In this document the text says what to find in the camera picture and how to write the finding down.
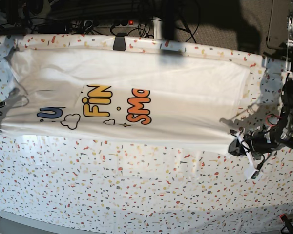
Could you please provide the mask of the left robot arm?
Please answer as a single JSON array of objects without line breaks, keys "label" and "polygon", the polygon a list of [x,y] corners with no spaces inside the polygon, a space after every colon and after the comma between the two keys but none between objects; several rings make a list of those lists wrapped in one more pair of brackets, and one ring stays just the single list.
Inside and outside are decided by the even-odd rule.
[{"label": "left robot arm", "polygon": [[249,167],[246,179],[256,179],[272,154],[283,147],[293,149],[293,0],[289,2],[287,16],[287,40],[280,50],[286,53],[286,78],[281,89],[280,114],[269,114],[266,124],[253,131],[232,131],[236,137],[228,152],[234,156],[246,156]]}]

